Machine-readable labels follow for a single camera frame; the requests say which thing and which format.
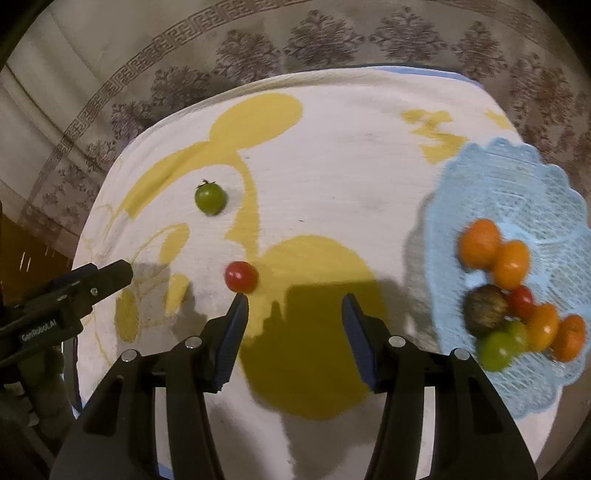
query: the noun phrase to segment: orange cherry tomato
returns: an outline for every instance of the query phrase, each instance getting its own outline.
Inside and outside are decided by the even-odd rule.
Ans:
[[[543,303],[534,308],[534,312],[524,323],[527,327],[530,351],[541,352],[556,338],[560,323],[558,310],[551,303]]]
[[[499,249],[492,266],[495,283],[503,290],[515,290],[530,270],[530,251],[521,240],[511,240]]]
[[[552,353],[559,362],[577,358],[587,338],[585,321],[579,315],[567,316],[558,326],[558,334],[552,342]]]
[[[466,268],[488,268],[501,245],[501,233],[488,218],[474,220],[458,240],[457,256]]]
[[[525,285],[520,285],[507,296],[509,313],[522,320],[530,318],[534,313],[534,295]]]

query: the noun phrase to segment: fabric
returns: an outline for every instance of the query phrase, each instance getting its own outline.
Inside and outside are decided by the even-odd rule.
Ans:
[[[354,293],[392,333],[436,350],[426,203],[442,165],[467,141],[521,143],[479,85],[434,75],[278,76],[204,100],[136,138],[107,175],[74,259],[124,258],[134,269],[132,284],[83,321],[81,397],[124,350],[170,349],[225,314],[233,293],[224,269],[245,260],[259,272],[245,339],[230,382],[206,398],[226,478],[363,478],[384,396],[359,378],[342,297]],[[227,192],[219,216],[195,205],[203,179]],[[556,406],[519,421],[533,458],[555,414]],[[156,422],[166,444],[162,397]],[[425,444],[433,438],[426,429]],[[165,451],[160,462],[170,467]],[[418,478],[429,466],[422,458]]]
[[[71,257],[113,161],[158,120],[273,75],[384,62],[481,82],[589,196],[589,79],[531,0],[55,0],[0,74],[5,212]]]

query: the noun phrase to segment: table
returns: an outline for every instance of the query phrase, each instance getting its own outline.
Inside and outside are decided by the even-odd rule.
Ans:
[[[359,379],[340,298],[354,292],[392,333],[437,348],[424,210],[442,165],[465,142],[495,137],[521,142],[478,84],[406,67],[274,77],[162,120],[117,159],[74,259],[134,268],[132,285],[84,319],[82,398],[122,351],[170,349],[224,314],[233,294],[223,270],[246,260],[260,282],[239,360],[207,396],[227,479],[362,478],[384,399]],[[204,179],[228,194],[219,216],[194,204]],[[428,419],[433,406],[428,395]],[[534,459],[555,415],[556,405],[518,421]],[[432,442],[427,420],[418,478]]]

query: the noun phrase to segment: red cherry tomato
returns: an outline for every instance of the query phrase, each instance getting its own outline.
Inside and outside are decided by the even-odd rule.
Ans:
[[[236,293],[250,293],[258,283],[256,268],[247,262],[232,262],[224,273],[226,285]]]
[[[510,314],[522,320],[527,320],[534,313],[534,296],[525,285],[520,285],[509,293],[507,303],[509,304]]]

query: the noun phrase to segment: light blue basket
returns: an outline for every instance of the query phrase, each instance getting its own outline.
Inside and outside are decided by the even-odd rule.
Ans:
[[[544,165],[534,147],[497,138],[486,148],[467,144],[445,166],[427,209],[426,274],[441,351],[463,347],[475,354],[462,301],[468,290],[486,283],[486,276],[464,271],[456,242],[480,217],[493,220],[504,240],[518,238],[529,247],[531,270],[524,283],[536,302],[553,303],[561,317],[578,313],[591,332],[591,231],[585,201],[570,188],[564,171]],[[552,361],[547,352],[526,353],[488,377],[519,419],[549,408],[558,388],[580,377],[589,347],[587,338],[583,353],[565,364]]]

